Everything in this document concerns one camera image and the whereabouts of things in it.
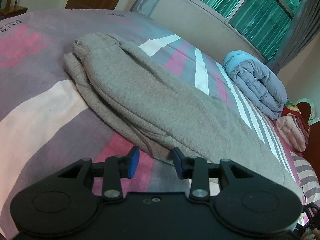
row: bedsheet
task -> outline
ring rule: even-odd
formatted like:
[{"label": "bedsheet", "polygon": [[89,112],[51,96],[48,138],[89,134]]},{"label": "bedsheet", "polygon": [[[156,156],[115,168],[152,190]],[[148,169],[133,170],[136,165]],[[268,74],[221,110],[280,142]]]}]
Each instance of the bedsheet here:
[{"label": "bedsheet", "polygon": [[[132,41],[186,83],[223,99],[301,186],[292,150],[281,143],[273,123],[219,63],[152,18],[113,10],[29,12],[0,21],[0,232],[8,239],[17,234],[9,206],[20,190],[83,157],[102,162],[132,147],[88,108],[62,68],[73,41],[95,32]],[[187,192],[190,182],[140,152],[134,179],[123,179],[122,186],[124,193]],[[216,184],[211,189],[219,191]],[[101,180],[95,180],[93,192],[101,194]]]}]

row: red cloth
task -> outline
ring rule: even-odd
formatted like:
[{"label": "red cloth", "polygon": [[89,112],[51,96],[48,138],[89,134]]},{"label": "red cloth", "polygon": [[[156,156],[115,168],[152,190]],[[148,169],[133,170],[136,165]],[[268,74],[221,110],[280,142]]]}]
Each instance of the red cloth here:
[{"label": "red cloth", "polygon": [[300,122],[302,123],[303,127],[300,127],[301,129],[304,129],[307,133],[310,133],[310,130],[309,130],[309,125],[303,120],[301,114],[297,111],[293,111],[293,110],[290,110],[289,108],[287,108],[286,106],[283,108],[283,111],[282,111],[282,114],[281,116],[286,116],[288,114],[292,114],[292,115],[295,115],[296,117],[299,118]]}]

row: folded pink blanket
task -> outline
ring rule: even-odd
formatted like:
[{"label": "folded pink blanket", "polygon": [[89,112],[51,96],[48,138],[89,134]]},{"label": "folded pink blanket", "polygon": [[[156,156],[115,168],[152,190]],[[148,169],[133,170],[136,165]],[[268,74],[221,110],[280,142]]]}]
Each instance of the folded pink blanket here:
[{"label": "folded pink blanket", "polygon": [[299,128],[296,118],[294,115],[286,115],[274,120],[273,123],[289,145],[299,152],[304,152],[306,150],[305,135]]}]

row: wooden chair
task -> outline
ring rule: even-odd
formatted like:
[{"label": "wooden chair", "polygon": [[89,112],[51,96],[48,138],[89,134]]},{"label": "wooden chair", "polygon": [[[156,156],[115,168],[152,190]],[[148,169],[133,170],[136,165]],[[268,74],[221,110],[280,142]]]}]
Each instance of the wooden chair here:
[{"label": "wooden chair", "polygon": [[307,98],[299,100],[295,105],[301,111],[304,121],[310,126],[308,145],[302,155],[310,162],[318,179],[320,179],[320,117],[315,118],[314,104]]},{"label": "wooden chair", "polygon": [[18,16],[20,14],[25,13],[28,10],[27,7],[17,5],[18,0],[15,0],[14,6],[11,6],[11,1],[12,0],[7,0],[5,8],[0,10],[0,15],[2,15],[3,18]]}]

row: colorful fabric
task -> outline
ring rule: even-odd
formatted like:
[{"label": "colorful fabric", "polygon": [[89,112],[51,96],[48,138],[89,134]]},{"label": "colorful fabric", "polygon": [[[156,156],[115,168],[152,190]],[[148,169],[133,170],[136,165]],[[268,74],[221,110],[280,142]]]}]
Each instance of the colorful fabric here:
[{"label": "colorful fabric", "polygon": [[[94,32],[132,41],[187,84],[223,99],[301,185],[293,149],[222,66],[151,18],[113,10],[29,12],[0,21],[0,232],[8,239],[17,233],[9,206],[20,190],[81,158],[101,162],[132,147],[87,107],[62,68],[73,41]],[[190,187],[174,167],[145,153],[134,179],[122,185],[126,192]],[[99,180],[94,190],[100,194]]]},{"label": "colorful fabric", "polygon": [[306,138],[306,143],[308,144],[308,139],[309,139],[309,135],[310,135],[310,127],[303,120],[299,108],[296,105],[294,105],[289,99],[288,99],[287,103],[284,105],[284,109],[282,111],[281,116],[286,116],[286,115],[294,115],[299,119],[298,122],[299,122],[300,128],[303,130],[303,133]]}]

